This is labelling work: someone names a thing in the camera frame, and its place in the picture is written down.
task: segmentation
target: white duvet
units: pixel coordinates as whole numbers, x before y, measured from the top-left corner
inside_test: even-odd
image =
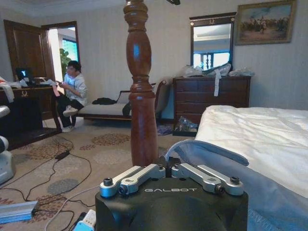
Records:
[[[252,170],[308,198],[308,111],[211,106],[195,139],[244,156]]]

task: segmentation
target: screw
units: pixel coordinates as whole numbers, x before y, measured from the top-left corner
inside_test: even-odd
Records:
[[[230,181],[233,184],[240,184],[240,179],[238,177],[230,177]]]
[[[111,186],[112,184],[113,184],[113,182],[112,182],[112,178],[105,178],[104,180],[103,180],[103,183],[104,183],[104,186]]]
[[[225,188],[221,186],[221,184],[216,185],[215,193],[221,195],[225,192]]]
[[[125,196],[126,193],[127,193],[127,187],[126,186],[120,186],[119,187],[119,194],[121,196]]]

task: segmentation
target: white shirt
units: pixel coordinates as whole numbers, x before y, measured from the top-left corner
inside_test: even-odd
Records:
[[[73,92],[71,92],[70,90],[65,90],[66,96],[70,100],[77,100],[83,106],[86,106],[87,102],[88,102],[88,100],[87,100],[88,89],[87,89],[83,75],[80,73],[78,76],[76,76],[74,78],[74,77],[71,77],[68,74],[66,74],[65,77],[64,77],[64,83],[68,84],[73,89],[77,90],[81,95],[81,97],[79,97],[79,96],[75,95]]]

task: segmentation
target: laptop screen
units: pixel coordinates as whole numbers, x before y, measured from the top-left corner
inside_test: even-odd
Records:
[[[16,74],[17,74],[19,81],[22,80],[22,79],[24,79],[25,82],[33,82],[34,81],[31,68],[29,68],[29,67],[26,67],[26,68],[18,67],[18,68],[16,68]]]

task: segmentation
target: wooden door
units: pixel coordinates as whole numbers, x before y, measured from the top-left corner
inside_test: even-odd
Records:
[[[54,80],[47,30],[8,20],[4,26],[14,77],[17,67],[30,67],[33,77]]]

